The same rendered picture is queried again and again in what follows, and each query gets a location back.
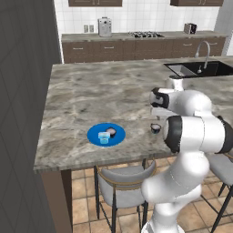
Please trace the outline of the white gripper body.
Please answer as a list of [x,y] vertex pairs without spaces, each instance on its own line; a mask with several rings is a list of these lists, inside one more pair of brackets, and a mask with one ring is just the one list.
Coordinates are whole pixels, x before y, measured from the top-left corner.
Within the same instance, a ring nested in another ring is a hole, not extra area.
[[161,120],[171,116],[171,113],[167,109],[161,107],[152,107],[150,113],[157,120]]

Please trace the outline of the dark yogurt container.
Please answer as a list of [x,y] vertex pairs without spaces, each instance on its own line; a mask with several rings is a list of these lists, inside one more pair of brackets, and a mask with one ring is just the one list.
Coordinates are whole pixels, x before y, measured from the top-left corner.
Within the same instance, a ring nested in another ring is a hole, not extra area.
[[151,128],[151,132],[153,134],[158,134],[160,132],[161,125],[159,125],[159,124],[151,124],[150,128]]
[[109,127],[106,131],[109,133],[111,138],[113,138],[117,133],[117,131],[112,127]]

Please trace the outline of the light blue yogurt container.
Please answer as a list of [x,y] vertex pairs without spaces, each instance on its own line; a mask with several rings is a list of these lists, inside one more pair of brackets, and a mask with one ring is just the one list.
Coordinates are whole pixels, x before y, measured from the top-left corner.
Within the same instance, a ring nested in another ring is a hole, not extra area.
[[109,132],[99,132],[98,133],[98,139],[99,139],[101,144],[107,144],[109,138],[110,138]]

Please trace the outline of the blue round plate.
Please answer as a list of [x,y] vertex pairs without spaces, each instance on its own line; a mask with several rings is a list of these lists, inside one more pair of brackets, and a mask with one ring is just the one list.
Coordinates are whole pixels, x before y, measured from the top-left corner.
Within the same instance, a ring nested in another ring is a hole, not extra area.
[[[99,132],[106,132],[106,130],[112,127],[116,130],[116,135],[113,138],[109,138],[107,144],[101,144],[98,139]],[[90,143],[99,147],[112,147],[121,143],[126,136],[126,132],[123,127],[113,123],[99,123],[90,127],[87,131],[87,138]]]

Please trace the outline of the black sink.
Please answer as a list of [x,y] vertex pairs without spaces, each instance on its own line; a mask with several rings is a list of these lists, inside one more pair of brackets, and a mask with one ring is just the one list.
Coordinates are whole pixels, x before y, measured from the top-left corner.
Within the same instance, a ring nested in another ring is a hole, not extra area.
[[166,67],[180,78],[233,76],[233,67],[220,61],[173,63]]

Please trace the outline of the brown base cupboard run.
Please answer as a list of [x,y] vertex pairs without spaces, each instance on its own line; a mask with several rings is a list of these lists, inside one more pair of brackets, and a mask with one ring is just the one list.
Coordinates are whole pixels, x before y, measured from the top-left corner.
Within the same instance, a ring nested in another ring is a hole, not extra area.
[[210,44],[210,56],[221,56],[224,36],[170,39],[117,39],[63,42],[64,61],[91,63],[144,59],[194,57],[201,41]]

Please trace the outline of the black gas hob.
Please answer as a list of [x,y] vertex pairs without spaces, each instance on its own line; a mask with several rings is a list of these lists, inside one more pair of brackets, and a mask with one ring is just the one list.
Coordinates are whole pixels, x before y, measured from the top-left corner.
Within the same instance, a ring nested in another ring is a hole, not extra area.
[[142,31],[136,31],[136,32],[129,32],[129,34],[131,36],[133,36],[134,38],[160,38],[160,37],[164,37],[163,35],[153,32],[153,31],[146,31],[146,32],[142,32]]

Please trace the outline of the grey upholstered chair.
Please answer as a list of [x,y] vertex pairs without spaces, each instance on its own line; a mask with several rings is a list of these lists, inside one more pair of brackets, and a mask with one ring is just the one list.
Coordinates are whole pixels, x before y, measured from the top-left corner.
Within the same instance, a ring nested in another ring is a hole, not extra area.
[[[143,218],[138,219],[139,229],[142,229],[147,222],[148,203],[142,196],[142,182],[156,174],[157,163],[155,160],[146,167],[144,159],[140,166],[120,167],[113,169],[99,168],[94,166],[96,216],[100,217],[103,211],[104,217],[111,230],[116,233],[117,211],[121,208],[136,208],[140,215],[140,208],[143,208]],[[108,220],[103,205],[100,203],[99,195],[112,209],[112,219]]]
[[233,159],[224,155],[212,155],[208,158],[210,164],[210,170],[222,181],[222,187],[218,194],[221,195],[225,187],[229,188],[229,192],[221,210],[218,212],[218,216],[215,220],[211,232],[214,232],[218,226],[219,221],[224,217],[223,213],[226,210],[229,201],[233,198]]

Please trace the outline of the silver curved tap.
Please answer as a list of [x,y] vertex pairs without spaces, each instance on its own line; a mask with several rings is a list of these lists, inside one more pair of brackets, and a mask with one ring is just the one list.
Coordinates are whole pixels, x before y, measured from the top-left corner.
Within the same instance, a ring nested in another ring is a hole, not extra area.
[[198,48],[197,48],[197,51],[195,53],[195,58],[198,58],[199,57],[199,50],[200,50],[200,47],[205,44],[207,46],[207,55],[206,55],[206,59],[205,59],[205,63],[204,63],[204,69],[207,68],[208,66],[208,58],[209,58],[209,54],[210,54],[210,44],[208,41],[206,40],[203,40],[201,41],[199,44],[198,44]]

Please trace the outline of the silver toaster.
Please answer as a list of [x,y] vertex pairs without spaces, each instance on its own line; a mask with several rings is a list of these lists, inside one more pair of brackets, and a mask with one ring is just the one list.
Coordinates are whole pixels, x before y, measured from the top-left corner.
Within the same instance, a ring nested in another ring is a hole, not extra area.
[[192,24],[192,23],[185,23],[184,25],[184,32],[186,34],[192,35],[195,34],[197,31],[197,25],[196,24]]

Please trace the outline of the brown kitchen island base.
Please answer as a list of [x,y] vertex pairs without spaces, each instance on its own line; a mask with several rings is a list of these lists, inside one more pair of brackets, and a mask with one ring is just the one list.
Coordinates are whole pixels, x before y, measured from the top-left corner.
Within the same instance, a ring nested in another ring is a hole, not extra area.
[[56,233],[73,233],[71,170],[41,174]]

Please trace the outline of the brown wall cupboard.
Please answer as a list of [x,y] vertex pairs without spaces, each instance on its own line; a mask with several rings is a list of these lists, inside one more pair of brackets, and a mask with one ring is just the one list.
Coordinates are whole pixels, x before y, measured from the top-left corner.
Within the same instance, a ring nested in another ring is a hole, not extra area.
[[224,0],[170,0],[172,6],[222,6]]
[[76,7],[118,7],[122,6],[123,0],[68,0],[69,6]]

